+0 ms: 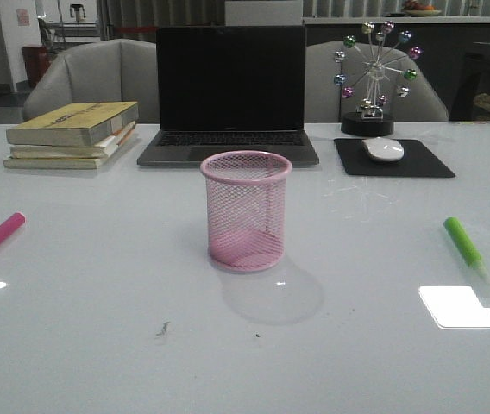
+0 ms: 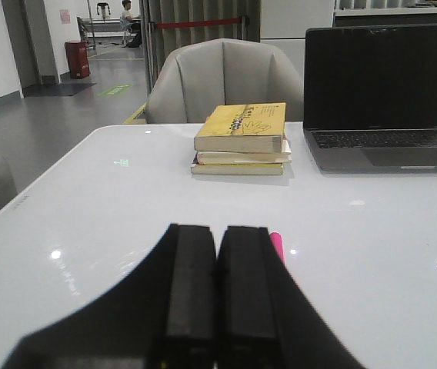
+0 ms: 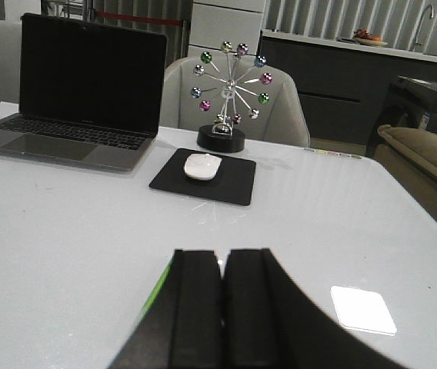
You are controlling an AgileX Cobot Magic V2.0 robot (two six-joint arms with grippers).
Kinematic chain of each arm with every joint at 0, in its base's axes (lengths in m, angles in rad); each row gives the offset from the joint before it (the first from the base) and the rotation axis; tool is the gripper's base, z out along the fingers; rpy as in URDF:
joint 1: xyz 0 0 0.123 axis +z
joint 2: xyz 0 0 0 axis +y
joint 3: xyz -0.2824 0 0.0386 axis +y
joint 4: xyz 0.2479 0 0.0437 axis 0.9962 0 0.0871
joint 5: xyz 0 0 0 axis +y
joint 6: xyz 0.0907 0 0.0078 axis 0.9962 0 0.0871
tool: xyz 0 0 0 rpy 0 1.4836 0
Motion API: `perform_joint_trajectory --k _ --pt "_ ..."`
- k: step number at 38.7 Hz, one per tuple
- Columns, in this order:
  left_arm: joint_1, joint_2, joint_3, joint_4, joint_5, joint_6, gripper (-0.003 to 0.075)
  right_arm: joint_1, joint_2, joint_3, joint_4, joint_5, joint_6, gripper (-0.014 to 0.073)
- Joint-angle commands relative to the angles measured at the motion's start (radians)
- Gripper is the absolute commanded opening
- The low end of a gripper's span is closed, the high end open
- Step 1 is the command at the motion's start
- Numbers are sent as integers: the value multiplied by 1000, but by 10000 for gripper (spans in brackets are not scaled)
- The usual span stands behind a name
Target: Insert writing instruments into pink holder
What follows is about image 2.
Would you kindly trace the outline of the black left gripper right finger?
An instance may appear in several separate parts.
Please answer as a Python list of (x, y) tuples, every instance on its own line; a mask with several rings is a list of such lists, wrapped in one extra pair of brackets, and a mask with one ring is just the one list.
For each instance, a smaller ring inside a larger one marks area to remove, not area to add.
[(362, 367), (294, 282), (266, 228), (228, 227), (215, 276), (218, 367)]

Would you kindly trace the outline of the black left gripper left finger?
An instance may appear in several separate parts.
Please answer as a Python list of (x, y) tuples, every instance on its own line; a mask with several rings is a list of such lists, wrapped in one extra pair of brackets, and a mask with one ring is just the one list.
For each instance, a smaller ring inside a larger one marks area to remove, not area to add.
[(145, 259), (75, 313), (22, 338), (5, 368), (212, 368), (215, 245), (170, 224)]

